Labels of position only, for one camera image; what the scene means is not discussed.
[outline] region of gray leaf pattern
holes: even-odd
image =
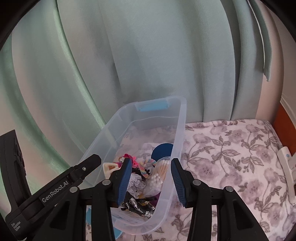
[[[187,142],[181,159],[194,178],[211,187],[233,186],[268,237],[279,240],[286,237],[296,222],[296,208],[289,203],[284,172],[276,166],[276,154],[282,144],[269,122],[189,123],[185,137]],[[177,202],[155,232],[132,237],[123,234],[119,241],[186,241],[191,211]],[[211,235],[212,240],[216,240],[216,210],[212,211],[212,219]]]

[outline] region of metal screw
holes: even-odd
[[[202,182],[198,179],[193,180],[192,182],[194,185],[199,186]]]
[[[108,186],[111,183],[111,181],[109,179],[105,179],[104,181],[102,181],[102,184],[104,186]]]
[[[78,190],[78,187],[71,187],[70,188],[71,193],[75,193],[75,192],[77,192],[77,190]]]
[[[228,192],[233,192],[233,190],[234,190],[232,186],[227,186],[225,189]]]

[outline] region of light blue curtain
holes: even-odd
[[[38,153],[23,151],[32,183],[51,173],[38,189],[130,102],[180,95],[187,122],[255,118],[271,48],[255,0],[41,0],[0,57],[0,132]]]

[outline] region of crumpled paper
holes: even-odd
[[[142,177],[138,174],[132,173],[127,191],[136,199],[143,193],[146,184],[142,181]]]

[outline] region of blue gripper pad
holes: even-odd
[[[128,183],[131,177],[131,171],[132,171],[132,162],[129,158],[125,158],[124,162],[128,160],[127,165],[123,163],[121,168],[125,167],[124,173],[121,178],[121,182],[118,185],[118,197],[117,197],[117,204],[120,206],[120,204],[124,201],[124,198],[126,196],[126,190],[128,189]]]
[[[179,162],[178,159],[173,159],[172,160],[171,165],[170,165],[170,169],[171,169],[171,172],[172,172],[172,176],[173,176],[173,180],[174,180],[174,184],[175,184],[175,187],[176,187],[176,191],[177,191],[177,194],[178,194],[179,201],[180,201],[180,203],[182,203],[182,205],[184,207],[186,207],[187,200],[186,200],[186,194],[185,194],[185,186],[183,184],[183,181],[182,181],[181,176],[179,174],[177,165],[175,163],[176,161]]]

